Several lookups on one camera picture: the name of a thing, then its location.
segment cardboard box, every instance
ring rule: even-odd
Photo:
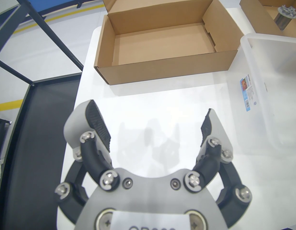
[[[296,38],[296,19],[283,31],[274,22],[278,7],[286,5],[296,9],[296,0],[241,0],[240,5],[256,33]]]
[[[241,30],[218,0],[103,0],[95,69],[110,84],[228,70]]]

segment white table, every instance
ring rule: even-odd
[[[228,12],[244,34],[254,32],[240,8]],[[89,99],[98,105],[112,137],[114,167],[151,178],[192,169],[202,141],[202,122],[213,108],[232,142],[233,163],[242,183],[253,194],[249,209],[232,229],[276,230],[296,224],[296,155],[241,153],[225,71],[109,86],[93,68],[100,31],[98,27],[92,34],[75,107]],[[62,182],[73,161],[67,146]],[[83,186],[90,196],[97,185],[87,175]],[[208,185],[215,199],[222,188],[219,175]],[[57,228],[74,228],[60,209]]]

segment black bracket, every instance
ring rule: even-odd
[[[100,150],[96,147],[96,136],[90,138],[85,143],[81,144],[81,154],[83,158],[83,164],[90,174],[92,179],[99,185],[101,175],[107,171],[113,169],[113,167],[105,160]]]
[[[219,174],[222,178],[224,188],[220,192],[216,204],[218,205],[228,228],[230,228],[243,216],[251,199],[244,202],[237,197],[236,190],[241,190],[242,188],[245,188],[245,186],[242,184],[236,168],[232,163],[220,163]]]
[[[200,174],[199,180],[202,188],[208,185],[219,171],[221,151],[221,145],[212,147],[206,142],[205,154],[199,159],[193,168],[194,171]]]
[[[55,194],[55,200],[60,209],[74,224],[76,224],[85,203],[89,199],[85,188],[82,187],[85,174],[84,165],[81,162],[74,161],[65,179],[65,182],[70,185],[68,196],[61,199],[60,195]]]
[[[81,8],[82,4],[83,4],[82,2],[78,1],[77,9]]]

